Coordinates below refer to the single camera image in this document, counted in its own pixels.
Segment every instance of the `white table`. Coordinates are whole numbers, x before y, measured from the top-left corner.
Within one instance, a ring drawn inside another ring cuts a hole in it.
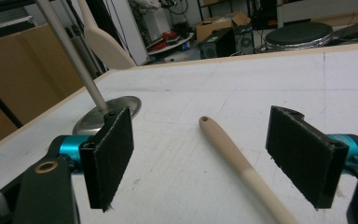
[[[74,176],[82,223],[269,223],[255,197],[215,153],[199,118],[215,119],[300,223],[346,223],[357,180],[343,175],[333,207],[315,211],[265,150],[272,105],[324,133],[358,134],[358,45],[137,67],[98,80],[105,99],[135,95],[135,149],[103,214]],[[0,188],[70,134],[94,107],[81,90],[0,143]]]

